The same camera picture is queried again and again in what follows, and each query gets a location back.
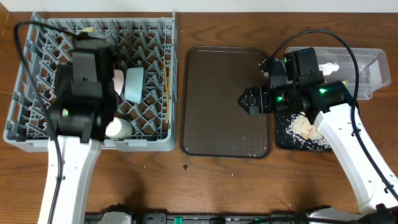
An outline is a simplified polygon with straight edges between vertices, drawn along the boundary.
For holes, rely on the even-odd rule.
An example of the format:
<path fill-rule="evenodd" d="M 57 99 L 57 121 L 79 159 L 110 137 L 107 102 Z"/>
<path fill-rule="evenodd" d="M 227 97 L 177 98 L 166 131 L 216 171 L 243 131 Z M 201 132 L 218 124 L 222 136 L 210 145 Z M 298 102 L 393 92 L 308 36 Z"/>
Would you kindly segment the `yellow plate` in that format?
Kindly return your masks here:
<path fill-rule="evenodd" d="M 86 27 L 82 30 L 83 32 L 94 32 L 95 28 L 94 27 Z"/>

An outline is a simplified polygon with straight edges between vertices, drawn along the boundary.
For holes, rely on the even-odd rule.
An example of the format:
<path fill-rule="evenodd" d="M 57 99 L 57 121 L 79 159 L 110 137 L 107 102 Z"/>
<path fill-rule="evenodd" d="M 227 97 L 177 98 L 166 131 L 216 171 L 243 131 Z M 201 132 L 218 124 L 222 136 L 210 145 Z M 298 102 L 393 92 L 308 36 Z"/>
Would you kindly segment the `white cup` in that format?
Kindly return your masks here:
<path fill-rule="evenodd" d="M 126 139 L 132 134 L 132 125 L 125 119 L 114 117 L 105 131 L 105 135 L 113 139 Z"/>

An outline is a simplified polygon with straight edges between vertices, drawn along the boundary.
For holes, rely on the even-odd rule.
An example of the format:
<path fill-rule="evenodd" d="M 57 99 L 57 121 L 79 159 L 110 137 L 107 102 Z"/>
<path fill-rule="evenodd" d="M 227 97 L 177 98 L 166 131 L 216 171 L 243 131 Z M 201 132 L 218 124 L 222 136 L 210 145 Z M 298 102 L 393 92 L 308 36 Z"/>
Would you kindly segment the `rice and shell scraps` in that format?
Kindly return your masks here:
<path fill-rule="evenodd" d="M 286 133 L 292 137 L 292 143 L 298 150 L 331 151 L 326 139 L 304 115 L 292 114 L 287 121 L 290 121 L 290 124 L 285 129 Z"/>

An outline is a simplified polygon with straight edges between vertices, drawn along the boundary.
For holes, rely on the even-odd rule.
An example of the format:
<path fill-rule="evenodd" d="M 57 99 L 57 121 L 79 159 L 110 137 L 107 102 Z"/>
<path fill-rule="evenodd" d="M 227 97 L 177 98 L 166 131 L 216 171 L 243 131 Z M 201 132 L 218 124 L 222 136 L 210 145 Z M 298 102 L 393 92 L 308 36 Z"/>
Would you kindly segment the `wooden chopstick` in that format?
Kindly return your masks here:
<path fill-rule="evenodd" d="M 170 123 L 170 73 L 165 65 L 165 82 L 167 84 L 167 109 L 166 109 L 166 123 Z"/>
<path fill-rule="evenodd" d="M 167 109 L 167 84 L 165 82 L 165 65 L 166 65 L 166 59 L 165 59 L 165 55 L 163 57 L 163 65 L 164 65 L 164 87 L 165 87 L 165 93 L 166 93 L 166 109 Z"/>

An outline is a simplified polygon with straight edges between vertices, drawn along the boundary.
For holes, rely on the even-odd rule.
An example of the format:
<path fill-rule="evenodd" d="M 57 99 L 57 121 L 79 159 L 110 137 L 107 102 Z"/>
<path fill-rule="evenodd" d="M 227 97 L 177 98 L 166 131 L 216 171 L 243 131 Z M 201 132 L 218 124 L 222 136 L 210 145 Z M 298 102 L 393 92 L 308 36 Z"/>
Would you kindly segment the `light blue bowl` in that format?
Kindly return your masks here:
<path fill-rule="evenodd" d="M 130 102 L 139 104 L 144 86 L 144 68 L 129 68 L 126 72 L 124 97 Z"/>

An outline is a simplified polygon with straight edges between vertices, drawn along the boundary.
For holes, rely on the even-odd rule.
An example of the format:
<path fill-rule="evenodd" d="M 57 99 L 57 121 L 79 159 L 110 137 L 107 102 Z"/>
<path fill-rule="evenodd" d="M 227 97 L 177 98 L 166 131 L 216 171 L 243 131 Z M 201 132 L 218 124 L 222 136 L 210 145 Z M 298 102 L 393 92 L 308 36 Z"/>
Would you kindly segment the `white tissue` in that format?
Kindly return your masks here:
<path fill-rule="evenodd" d="M 318 65 L 319 70 L 323 72 L 323 76 L 329 76 L 333 72 L 337 72 L 340 66 L 337 63 L 324 63 Z"/>

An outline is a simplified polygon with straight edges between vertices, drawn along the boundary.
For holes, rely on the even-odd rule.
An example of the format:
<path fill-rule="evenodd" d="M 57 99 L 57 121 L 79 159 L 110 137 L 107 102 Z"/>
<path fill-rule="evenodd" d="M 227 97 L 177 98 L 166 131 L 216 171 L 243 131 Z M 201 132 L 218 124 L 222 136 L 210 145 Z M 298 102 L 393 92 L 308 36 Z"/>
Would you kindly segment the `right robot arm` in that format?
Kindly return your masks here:
<path fill-rule="evenodd" d="M 267 86 L 238 98 L 248 114 L 303 113 L 326 139 L 354 190 L 360 215 L 319 208 L 306 223 L 397 223 L 397 176 L 365 130 L 356 98 L 342 81 L 326 82 L 310 47 L 266 59 Z"/>

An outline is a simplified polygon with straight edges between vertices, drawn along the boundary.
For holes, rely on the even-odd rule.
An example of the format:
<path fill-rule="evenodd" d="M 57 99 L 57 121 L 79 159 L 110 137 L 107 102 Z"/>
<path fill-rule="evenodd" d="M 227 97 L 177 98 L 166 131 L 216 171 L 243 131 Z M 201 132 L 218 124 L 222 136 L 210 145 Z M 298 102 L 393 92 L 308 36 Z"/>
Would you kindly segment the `pink bowl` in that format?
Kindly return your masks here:
<path fill-rule="evenodd" d="M 122 70 L 114 70 L 113 82 L 115 92 L 120 95 L 124 88 L 124 73 Z"/>

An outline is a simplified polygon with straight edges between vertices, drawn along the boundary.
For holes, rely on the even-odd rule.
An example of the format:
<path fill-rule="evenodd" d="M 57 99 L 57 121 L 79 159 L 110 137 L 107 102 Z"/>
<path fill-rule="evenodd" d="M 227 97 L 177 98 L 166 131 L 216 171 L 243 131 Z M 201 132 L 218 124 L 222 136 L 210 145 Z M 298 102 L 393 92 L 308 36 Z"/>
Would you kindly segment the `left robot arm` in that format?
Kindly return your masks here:
<path fill-rule="evenodd" d="M 119 103 L 113 81 L 118 48 L 94 32 L 80 32 L 74 44 L 72 62 L 57 70 L 56 100 L 49 107 L 39 223 L 83 223 L 91 176 Z"/>

